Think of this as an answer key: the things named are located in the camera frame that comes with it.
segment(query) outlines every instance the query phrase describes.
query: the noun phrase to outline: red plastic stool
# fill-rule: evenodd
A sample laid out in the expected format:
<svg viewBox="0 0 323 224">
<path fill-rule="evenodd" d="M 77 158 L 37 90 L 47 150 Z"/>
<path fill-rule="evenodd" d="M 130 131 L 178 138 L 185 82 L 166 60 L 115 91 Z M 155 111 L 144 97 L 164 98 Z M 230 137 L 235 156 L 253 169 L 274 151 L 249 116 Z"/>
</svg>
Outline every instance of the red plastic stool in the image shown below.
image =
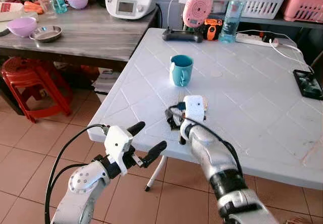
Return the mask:
<svg viewBox="0 0 323 224">
<path fill-rule="evenodd" d="M 73 98 L 72 90 L 51 62 L 14 57 L 3 64 L 2 76 L 23 113 L 33 123 L 36 122 L 35 118 L 52 116 L 61 111 L 67 116 L 71 114 L 69 104 Z M 65 88 L 67 96 L 63 96 L 58 87 Z M 56 105 L 47 109 L 30 110 L 27 100 L 31 96 L 36 100 L 42 99 L 39 92 L 41 89 L 46 90 Z"/>
</svg>

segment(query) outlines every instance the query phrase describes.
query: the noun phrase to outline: black phone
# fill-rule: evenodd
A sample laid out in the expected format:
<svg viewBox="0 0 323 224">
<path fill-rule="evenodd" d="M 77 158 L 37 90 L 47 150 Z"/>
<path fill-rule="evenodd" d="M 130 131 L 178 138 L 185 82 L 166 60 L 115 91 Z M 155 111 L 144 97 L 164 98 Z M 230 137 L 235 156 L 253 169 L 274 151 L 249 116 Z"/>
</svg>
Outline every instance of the black phone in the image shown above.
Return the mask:
<svg viewBox="0 0 323 224">
<path fill-rule="evenodd" d="M 323 90 L 312 72 L 293 71 L 299 90 L 304 97 L 323 100 Z"/>
</svg>

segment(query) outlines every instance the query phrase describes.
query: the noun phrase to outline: white plastic table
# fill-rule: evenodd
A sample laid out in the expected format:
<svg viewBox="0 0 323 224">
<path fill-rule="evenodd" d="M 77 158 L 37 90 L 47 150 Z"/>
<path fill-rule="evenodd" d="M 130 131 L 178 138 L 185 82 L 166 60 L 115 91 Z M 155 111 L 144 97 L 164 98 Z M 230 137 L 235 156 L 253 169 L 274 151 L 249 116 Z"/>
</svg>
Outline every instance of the white plastic table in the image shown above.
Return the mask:
<svg viewBox="0 0 323 224">
<path fill-rule="evenodd" d="M 323 189 L 322 102 L 302 97 L 292 71 L 309 71 L 270 47 L 243 43 L 163 41 L 162 29 L 147 31 L 90 124 L 129 127 L 145 121 L 133 140 L 147 151 L 166 140 L 164 156 L 196 162 L 178 143 L 164 111 L 184 95 L 208 101 L 205 124 L 236 148 L 246 174 L 292 185 Z M 290 48 L 278 50 L 301 59 Z M 187 87 L 169 82 L 170 57 L 194 59 Z M 104 142 L 99 129 L 90 139 Z"/>
</svg>

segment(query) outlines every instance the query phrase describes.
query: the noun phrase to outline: electrical cable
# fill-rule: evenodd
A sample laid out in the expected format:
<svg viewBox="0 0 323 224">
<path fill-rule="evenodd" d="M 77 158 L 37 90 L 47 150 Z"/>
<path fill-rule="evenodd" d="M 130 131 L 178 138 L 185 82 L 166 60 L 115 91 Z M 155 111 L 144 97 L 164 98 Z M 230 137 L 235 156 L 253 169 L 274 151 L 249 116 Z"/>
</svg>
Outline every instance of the electrical cable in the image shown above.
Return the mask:
<svg viewBox="0 0 323 224">
<path fill-rule="evenodd" d="M 56 167 L 59 163 L 59 160 L 61 158 L 61 156 L 63 155 L 65 149 L 76 139 L 78 138 L 83 132 L 87 131 L 88 129 L 91 129 L 93 127 L 100 127 L 103 129 L 104 132 L 107 132 L 107 126 L 105 125 L 101 125 L 101 124 L 93 124 L 93 125 L 90 125 L 86 128 L 84 128 L 83 130 L 81 130 L 78 134 L 76 134 L 74 137 L 72 137 L 65 145 L 64 147 L 61 149 L 60 153 L 58 154 L 55 162 L 54 162 L 54 165 L 51 169 L 51 172 L 50 172 L 50 177 L 49 177 L 49 181 L 48 181 L 48 184 L 47 184 L 47 188 L 46 188 L 46 195 L 45 195 L 45 224 L 50 224 L 50 216 L 49 216 L 49 202 L 50 202 L 50 195 L 51 195 L 51 191 L 52 191 L 52 181 L 53 181 L 53 178 L 54 178 L 54 174 L 55 174 L 55 170 L 56 170 Z"/>
<path fill-rule="evenodd" d="M 168 11 L 167 11 L 167 29 L 169 29 L 170 27 L 170 22 L 169 22 L 169 18 L 170 18 L 170 9 L 171 9 L 171 4 L 174 0 L 170 1 L 170 4 L 168 5 Z"/>
<path fill-rule="evenodd" d="M 68 165 L 66 166 L 65 168 L 63 168 L 55 177 L 55 179 L 52 181 L 52 184 L 50 186 L 50 192 L 52 192 L 54 186 L 55 186 L 55 183 L 56 181 L 58 180 L 58 178 L 61 176 L 62 173 L 64 173 L 66 170 L 69 170 L 73 167 L 82 167 L 82 166 L 85 166 L 87 165 L 86 163 L 77 163 L 77 164 L 71 164 L 71 165 Z"/>
<path fill-rule="evenodd" d="M 297 59 L 293 59 L 293 58 L 291 58 L 291 57 L 289 57 L 289 56 L 286 56 L 285 54 L 283 54 L 281 51 L 278 51 L 275 47 L 274 47 L 274 45 L 272 44 L 272 40 L 270 39 L 269 40 L 269 44 L 271 45 L 271 47 L 276 51 L 276 52 L 278 52 L 280 55 L 282 55 L 283 57 L 285 57 L 285 58 L 287 58 L 287 59 L 290 59 L 290 60 L 293 60 L 293 61 L 296 61 L 296 62 L 298 62 L 298 63 L 300 63 L 301 65 L 304 65 L 304 66 L 307 66 L 309 69 L 310 69 L 310 71 L 312 72 L 312 73 L 314 73 L 314 70 L 311 68 L 311 66 L 310 65 L 308 65 L 308 64 L 306 64 L 306 63 L 304 63 L 304 62 L 302 62 L 302 61 L 300 61 L 300 60 L 297 60 Z"/>
<path fill-rule="evenodd" d="M 241 33 L 241 32 L 248 32 L 248 31 L 256 31 L 256 32 L 266 32 L 266 33 L 273 33 L 273 34 L 275 34 L 275 35 L 281 35 L 281 36 L 284 36 L 284 37 L 286 37 L 287 39 L 289 39 L 295 46 L 291 46 L 291 45 L 287 45 L 287 44 L 280 44 L 280 45 L 283 45 L 283 46 L 286 46 L 286 47 L 290 47 L 290 48 L 292 48 L 292 49 L 295 49 L 295 50 L 297 50 L 299 53 L 301 53 L 301 55 L 302 55 L 302 57 L 304 57 L 304 55 L 303 55 L 303 53 L 302 53 L 302 51 L 300 50 L 300 49 L 298 49 L 297 48 L 297 43 L 296 42 L 294 42 L 288 35 L 286 35 L 286 34 L 282 34 L 282 33 L 276 33 L 276 32 L 272 32 L 272 31 L 260 31 L 260 30 L 245 30 L 245 31 L 237 31 L 236 32 L 236 34 L 237 33 Z M 269 41 L 269 44 L 271 45 L 271 47 L 276 51 L 276 52 L 278 52 L 280 55 L 282 55 L 283 57 L 286 57 L 286 58 L 288 58 L 288 59 L 290 59 L 290 60 L 293 60 L 293 61 L 296 61 L 296 62 L 298 62 L 298 63 L 300 63 L 300 64 L 302 64 L 302 65 L 305 65 L 305 66 L 307 66 L 309 69 L 310 69 L 310 71 L 312 72 L 312 73 L 314 73 L 314 70 L 311 68 L 311 66 L 310 65 L 308 65 L 307 63 L 305 63 L 305 62 L 302 62 L 302 61 L 300 61 L 300 60 L 297 60 L 297 59 L 293 59 L 293 58 L 291 58 L 291 57 L 289 57 L 289 56 L 286 56 L 286 55 L 284 55 L 282 52 L 280 52 L 280 51 L 278 51 L 274 46 L 273 46 L 273 44 L 272 44 L 272 41 L 270 40 Z"/>
<path fill-rule="evenodd" d="M 282 45 L 282 46 L 286 46 L 286 47 L 292 48 L 292 49 L 294 49 L 294 50 L 298 51 L 298 52 L 302 55 L 302 57 L 304 57 L 303 52 L 302 52 L 300 49 L 298 49 L 297 47 L 295 47 L 295 46 L 291 46 L 291 45 L 287 45 L 287 44 L 282 44 L 282 43 L 281 43 L 281 44 L 279 43 L 279 45 Z"/>
<path fill-rule="evenodd" d="M 156 3 L 158 9 L 159 9 L 159 12 L 160 12 L 160 28 L 163 27 L 163 13 L 162 13 L 162 10 L 160 8 L 160 5 L 158 3 Z"/>
<path fill-rule="evenodd" d="M 241 164 L 240 164 L 240 161 L 239 161 L 239 158 L 238 158 L 238 154 L 235 150 L 235 148 L 231 145 L 231 143 L 223 140 L 217 133 L 215 133 L 214 131 L 212 131 L 210 128 L 208 128 L 207 126 L 201 124 L 200 122 L 197 122 L 193 119 L 190 119 L 190 118 L 187 118 L 187 117 L 184 117 L 180 114 L 177 114 L 175 112 L 172 111 L 172 108 L 177 108 L 178 105 L 173 105 L 173 106 L 170 106 L 168 108 L 168 110 L 171 112 L 171 114 L 177 116 L 177 117 L 180 117 L 180 118 L 183 118 L 183 119 L 187 119 L 189 121 L 192 121 L 193 123 L 199 125 L 200 127 L 204 128 L 205 130 L 207 130 L 209 133 L 211 133 L 212 135 L 214 135 L 227 149 L 228 151 L 231 153 L 232 157 L 234 158 L 235 162 L 236 162 L 236 165 L 237 165 L 237 168 L 238 168 L 238 171 L 240 172 L 240 175 L 243 177 L 243 172 L 242 172 L 242 168 L 241 168 Z"/>
</svg>

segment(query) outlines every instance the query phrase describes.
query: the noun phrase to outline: white power cord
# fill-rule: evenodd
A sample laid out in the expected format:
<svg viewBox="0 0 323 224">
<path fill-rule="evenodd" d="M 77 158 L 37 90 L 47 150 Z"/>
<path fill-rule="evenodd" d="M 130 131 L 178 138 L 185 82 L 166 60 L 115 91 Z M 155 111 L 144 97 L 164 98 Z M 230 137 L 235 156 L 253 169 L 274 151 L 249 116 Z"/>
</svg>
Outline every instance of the white power cord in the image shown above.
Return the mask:
<svg viewBox="0 0 323 224">
<path fill-rule="evenodd" d="M 311 68 L 311 66 L 310 65 L 308 65 L 308 64 L 306 64 L 305 62 L 303 62 L 303 61 L 300 61 L 300 60 L 297 60 L 297 59 L 293 59 L 293 58 L 291 58 L 291 57 L 289 57 L 289 56 L 286 56 L 285 54 L 283 54 L 281 51 L 278 51 L 275 47 L 274 47 L 274 45 L 272 44 L 272 40 L 271 39 L 269 39 L 269 44 L 271 45 L 271 47 L 276 51 L 276 52 L 278 52 L 280 55 L 282 55 L 283 57 L 285 57 L 285 58 L 287 58 L 287 59 L 290 59 L 290 60 L 293 60 L 293 61 L 296 61 L 296 62 L 298 62 L 298 63 L 300 63 L 300 64 L 302 64 L 302 65 L 304 65 L 304 66 L 307 66 L 311 71 L 312 71 L 312 73 L 314 73 L 314 70 Z M 287 47 L 290 47 L 290 48 L 293 48 L 293 49 L 296 49 L 298 52 L 300 52 L 301 53 L 301 55 L 303 55 L 303 53 L 302 53 L 302 51 L 300 50 L 300 49 L 298 49 L 298 48 L 295 48 L 294 46 L 290 46 L 290 45 L 286 45 L 286 44 L 283 44 L 284 46 L 287 46 Z"/>
<path fill-rule="evenodd" d="M 169 28 L 170 23 L 169 23 L 169 17 L 170 17 L 170 9 L 171 9 L 171 4 L 174 0 L 170 1 L 170 4 L 168 5 L 168 11 L 167 11 L 167 28 Z M 178 3 L 180 4 L 185 4 L 187 0 L 178 0 Z"/>
<path fill-rule="evenodd" d="M 168 11 L 167 11 L 167 28 L 169 28 L 169 26 L 170 26 L 170 22 L 169 22 L 169 18 L 170 18 L 170 8 L 171 8 L 171 4 L 172 4 L 173 1 L 174 0 L 171 0 L 170 1 L 170 4 L 168 5 Z"/>
<path fill-rule="evenodd" d="M 286 46 L 286 47 L 289 47 L 289 48 L 292 48 L 292 49 L 294 49 L 294 50 L 297 50 L 301 55 L 302 55 L 302 57 L 304 57 L 304 55 L 303 55 L 303 53 L 302 53 L 302 51 L 300 50 L 300 49 L 298 49 L 297 48 L 297 43 L 296 42 L 294 42 L 288 35 L 286 35 L 286 34 L 282 34 L 282 33 L 275 33 L 275 32 L 272 32 L 272 31 L 259 31 L 259 30 L 245 30 L 245 31 L 238 31 L 238 32 L 236 32 L 236 34 L 237 33 L 241 33 L 241 32 L 248 32 L 248 31 L 257 31 L 257 32 L 267 32 L 267 33 L 272 33 L 272 34 L 275 34 L 275 35 L 280 35 L 280 36 L 284 36 L 284 37 L 286 37 L 287 39 L 289 39 L 295 46 L 291 46 L 291 45 L 287 45 L 287 44 L 280 44 L 280 45 L 283 45 L 283 46 Z M 298 62 L 298 63 L 300 63 L 300 64 L 302 64 L 302 65 L 304 65 L 304 66 L 307 66 L 311 71 L 312 71 L 312 73 L 314 73 L 314 70 L 311 68 L 311 66 L 310 65 L 308 65 L 307 63 L 305 63 L 305 62 L 303 62 L 303 61 L 300 61 L 300 60 L 297 60 L 297 59 L 293 59 L 293 58 L 291 58 L 291 57 L 289 57 L 289 56 L 286 56 L 285 54 L 283 54 L 282 52 L 280 52 L 280 51 L 278 51 L 275 47 L 274 47 L 274 45 L 272 44 L 272 40 L 270 39 L 269 40 L 269 44 L 271 45 L 271 47 L 276 51 L 276 52 L 278 52 L 280 55 L 282 55 L 283 57 L 285 57 L 285 58 L 288 58 L 288 59 L 290 59 L 290 60 L 293 60 L 293 61 L 296 61 L 296 62 Z"/>
</svg>

